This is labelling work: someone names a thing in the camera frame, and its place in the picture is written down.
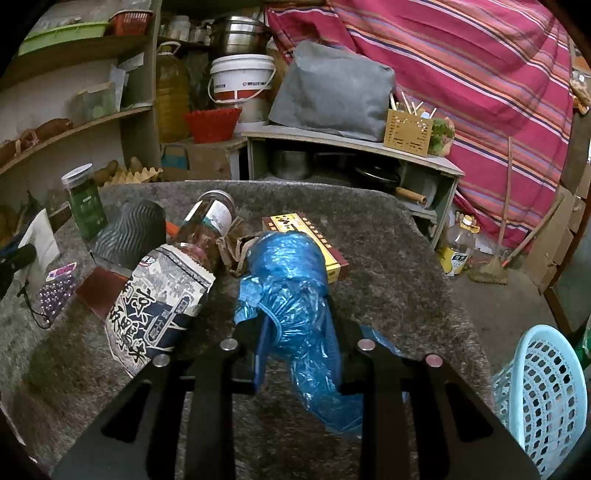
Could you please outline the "white printed snack bag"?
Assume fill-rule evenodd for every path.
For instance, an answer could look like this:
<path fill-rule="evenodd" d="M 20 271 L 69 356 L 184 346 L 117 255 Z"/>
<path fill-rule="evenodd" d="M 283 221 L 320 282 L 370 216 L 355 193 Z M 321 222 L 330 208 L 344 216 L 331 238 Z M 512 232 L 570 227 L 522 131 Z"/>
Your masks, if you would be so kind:
<path fill-rule="evenodd" d="M 112 357 L 131 377 L 153 357 L 170 355 L 204 306 L 214 275 L 178 248 L 145 255 L 105 320 Z"/>

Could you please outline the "black ribbed cup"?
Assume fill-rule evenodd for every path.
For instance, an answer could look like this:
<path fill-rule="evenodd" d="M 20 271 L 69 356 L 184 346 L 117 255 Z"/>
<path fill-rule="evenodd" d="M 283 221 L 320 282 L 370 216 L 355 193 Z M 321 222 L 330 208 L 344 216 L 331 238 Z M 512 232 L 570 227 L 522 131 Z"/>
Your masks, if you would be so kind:
<path fill-rule="evenodd" d="M 150 200 L 126 202 L 99 232 L 91 255 L 103 268 L 133 271 L 142 258 L 166 242 L 165 211 Z"/>

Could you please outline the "blue plastic bag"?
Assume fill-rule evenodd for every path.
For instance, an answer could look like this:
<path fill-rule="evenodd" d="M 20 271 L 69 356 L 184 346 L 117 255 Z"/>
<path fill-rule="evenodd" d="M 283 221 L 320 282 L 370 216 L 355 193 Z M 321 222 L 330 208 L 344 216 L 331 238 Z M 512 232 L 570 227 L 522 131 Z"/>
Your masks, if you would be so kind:
<path fill-rule="evenodd" d="M 274 327 L 270 353 L 287 361 L 304 407 L 332 431 L 365 435 L 365 397 L 338 391 L 341 352 L 318 245 L 304 233 L 267 232 L 249 250 L 247 262 L 235 323 L 266 315 Z"/>

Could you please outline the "brown paper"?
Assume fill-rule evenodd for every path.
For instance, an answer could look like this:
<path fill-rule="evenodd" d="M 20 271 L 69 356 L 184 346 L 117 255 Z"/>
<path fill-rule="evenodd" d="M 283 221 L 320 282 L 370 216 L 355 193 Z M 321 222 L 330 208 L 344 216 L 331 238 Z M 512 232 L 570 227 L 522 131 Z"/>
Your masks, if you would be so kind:
<path fill-rule="evenodd" d="M 226 272 L 233 277 L 242 277 L 249 268 L 247 254 L 259 240 L 260 233 L 253 233 L 242 217 L 236 217 L 229 226 L 228 233 L 215 243 Z"/>

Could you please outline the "green lidded jar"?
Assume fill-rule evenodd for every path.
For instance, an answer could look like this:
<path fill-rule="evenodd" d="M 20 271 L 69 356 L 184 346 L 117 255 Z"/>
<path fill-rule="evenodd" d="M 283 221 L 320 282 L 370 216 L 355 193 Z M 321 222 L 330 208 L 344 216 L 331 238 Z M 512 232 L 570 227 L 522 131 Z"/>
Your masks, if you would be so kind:
<path fill-rule="evenodd" d="M 84 241 L 93 240 L 107 225 L 93 173 L 93 165 L 87 163 L 61 177 L 71 213 Z"/>

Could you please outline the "light blue plastic basket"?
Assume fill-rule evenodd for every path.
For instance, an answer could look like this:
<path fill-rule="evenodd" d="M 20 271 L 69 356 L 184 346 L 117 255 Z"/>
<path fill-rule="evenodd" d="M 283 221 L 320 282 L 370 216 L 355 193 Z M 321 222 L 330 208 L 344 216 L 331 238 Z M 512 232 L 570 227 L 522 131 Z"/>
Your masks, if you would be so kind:
<path fill-rule="evenodd" d="M 549 478 L 586 428 L 588 395 L 575 350 L 556 328 L 534 326 L 492 386 L 497 417 Z"/>

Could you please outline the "yellow red cardboard box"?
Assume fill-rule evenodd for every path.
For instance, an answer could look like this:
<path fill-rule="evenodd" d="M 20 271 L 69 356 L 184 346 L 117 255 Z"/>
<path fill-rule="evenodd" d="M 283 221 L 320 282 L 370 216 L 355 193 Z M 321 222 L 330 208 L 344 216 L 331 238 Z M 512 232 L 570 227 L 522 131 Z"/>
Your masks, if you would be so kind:
<path fill-rule="evenodd" d="M 315 241 L 325 258 L 325 270 L 327 270 L 330 284 L 345 279 L 349 274 L 349 262 L 334 244 L 321 231 L 311 223 L 304 213 L 283 213 L 263 217 L 263 230 L 286 233 L 297 231 L 307 234 Z"/>

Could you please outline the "cardboard box on floor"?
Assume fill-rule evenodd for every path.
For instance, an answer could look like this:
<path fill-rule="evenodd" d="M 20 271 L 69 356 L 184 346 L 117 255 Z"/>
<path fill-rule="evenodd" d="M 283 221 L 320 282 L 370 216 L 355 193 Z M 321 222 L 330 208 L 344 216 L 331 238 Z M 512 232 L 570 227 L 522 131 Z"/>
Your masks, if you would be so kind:
<path fill-rule="evenodd" d="M 247 141 L 243 137 L 206 144 L 188 138 L 161 145 L 164 181 L 239 180 L 242 161 L 247 161 Z"/>

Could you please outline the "green plastic tray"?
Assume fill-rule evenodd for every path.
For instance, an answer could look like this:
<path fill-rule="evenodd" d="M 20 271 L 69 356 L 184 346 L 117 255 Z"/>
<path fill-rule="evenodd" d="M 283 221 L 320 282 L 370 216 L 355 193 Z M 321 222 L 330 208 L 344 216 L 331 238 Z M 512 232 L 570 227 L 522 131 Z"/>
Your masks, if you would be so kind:
<path fill-rule="evenodd" d="M 28 35 L 21 43 L 18 55 L 37 51 L 49 46 L 71 41 L 100 38 L 104 35 L 107 22 L 84 22 L 56 27 Z"/>

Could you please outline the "large amber oil jug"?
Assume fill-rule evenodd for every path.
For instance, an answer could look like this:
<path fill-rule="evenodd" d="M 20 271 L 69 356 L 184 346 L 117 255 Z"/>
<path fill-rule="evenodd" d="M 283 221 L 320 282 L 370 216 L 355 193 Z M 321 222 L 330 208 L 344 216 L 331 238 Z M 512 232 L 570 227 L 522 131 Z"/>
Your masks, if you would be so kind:
<path fill-rule="evenodd" d="M 159 142 L 188 136 L 184 116 L 189 112 L 189 82 L 184 63 L 176 57 L 180 43 L 166 41 L 157 48 L 155 110 Z"/>

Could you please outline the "red small basket on shelf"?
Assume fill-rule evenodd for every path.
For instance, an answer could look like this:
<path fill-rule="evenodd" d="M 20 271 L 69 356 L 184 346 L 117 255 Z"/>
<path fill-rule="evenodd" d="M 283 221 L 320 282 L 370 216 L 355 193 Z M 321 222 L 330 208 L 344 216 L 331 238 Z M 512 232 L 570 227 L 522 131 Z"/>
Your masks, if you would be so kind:
<path fill-rule="evenodd" d="M 142 36 L 145 34 L 153 12 L 150 10 L 122 10 L 108 22 L 107 32 L 113 36 Z"/>

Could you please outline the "leafy greens in bag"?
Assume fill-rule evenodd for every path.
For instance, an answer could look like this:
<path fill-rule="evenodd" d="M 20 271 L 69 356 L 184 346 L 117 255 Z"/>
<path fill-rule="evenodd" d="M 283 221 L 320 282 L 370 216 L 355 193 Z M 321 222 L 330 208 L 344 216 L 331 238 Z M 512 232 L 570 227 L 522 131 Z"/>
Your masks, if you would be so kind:
<path fill-rule="evenodd" d="M 449 117 L 435 118 L 431 132 L 428 154 L 447 157 L 455 139 L 455 124 Z"/>

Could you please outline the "steel pot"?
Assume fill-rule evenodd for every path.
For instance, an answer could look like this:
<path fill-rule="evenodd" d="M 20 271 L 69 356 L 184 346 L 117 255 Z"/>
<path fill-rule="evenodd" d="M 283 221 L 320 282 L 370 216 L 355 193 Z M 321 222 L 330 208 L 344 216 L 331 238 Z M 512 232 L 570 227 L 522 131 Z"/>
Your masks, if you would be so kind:
<path fill-rule="evenodd" d="M 263 54 L 270 31 L 257 19 L 232 15 L 217 22 L 211 45 L 221 55 Z"/>

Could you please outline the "pink striped cloth curtain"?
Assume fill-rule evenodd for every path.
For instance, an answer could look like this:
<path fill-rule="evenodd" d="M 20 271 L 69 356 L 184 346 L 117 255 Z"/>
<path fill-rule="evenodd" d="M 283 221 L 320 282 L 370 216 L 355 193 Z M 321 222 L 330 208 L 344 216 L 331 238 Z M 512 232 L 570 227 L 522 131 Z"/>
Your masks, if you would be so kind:
<path fill-rule="evenodd" d="M 553 204 L 571 135 L 569 36 L 537 1 L 328 1 L 270 6 L 286 58 L 304 40 L 390 66 L 403 103 L 449 117 L 456 202 L 518 246 Z"/>

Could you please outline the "wooden wall shelf unit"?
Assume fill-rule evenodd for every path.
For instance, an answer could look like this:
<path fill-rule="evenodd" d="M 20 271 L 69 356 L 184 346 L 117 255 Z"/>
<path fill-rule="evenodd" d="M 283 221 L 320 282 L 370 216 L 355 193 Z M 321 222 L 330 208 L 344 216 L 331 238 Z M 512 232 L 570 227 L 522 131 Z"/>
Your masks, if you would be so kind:
<path fill-rule="evenodd" d="M 1 199 L 45 199 L 70 170 L 116 161 L 159 163 L 155 112 L 159 1 L 4 1 L 1 4 Z M 142 36 L 71 41 L 23 56 L 31 34 L 153 12 Z"/>

